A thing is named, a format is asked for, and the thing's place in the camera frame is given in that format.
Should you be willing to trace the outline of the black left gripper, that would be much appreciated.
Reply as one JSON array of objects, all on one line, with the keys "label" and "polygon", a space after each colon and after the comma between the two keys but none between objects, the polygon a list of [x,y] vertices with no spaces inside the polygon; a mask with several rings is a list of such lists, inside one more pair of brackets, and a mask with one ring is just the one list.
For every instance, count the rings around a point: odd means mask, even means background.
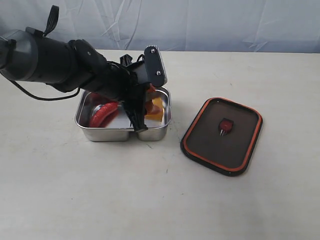
[{"label": "black left gripper", "polygon": [[159,116],[162,108],[155,105],[156,88],[150,83],[140,81],[135,70],[144,61],[136,61],[124,66],[108,61],[106,67],[80,86],[81,89],[99,94],[110,101],[121,102],[135,132],[148,129],[145,116]]}]

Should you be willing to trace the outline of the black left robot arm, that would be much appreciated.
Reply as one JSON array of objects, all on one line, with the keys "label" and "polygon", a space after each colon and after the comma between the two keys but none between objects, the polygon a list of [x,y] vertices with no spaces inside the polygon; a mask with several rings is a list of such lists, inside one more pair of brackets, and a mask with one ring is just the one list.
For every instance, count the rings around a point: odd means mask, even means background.
[{"label": "black left robot arm", "polygon": [[44,83],[62,93],[83,89],[120,102],[137,132],[147,129],[147,91],[167,82],[155,45],[144,50],[142,60],[132,62],[129,55],[123,55],[120,62],[114,62],[83,39],[61,42],[30,27],[1,37],[0,73],[15,85]]}]

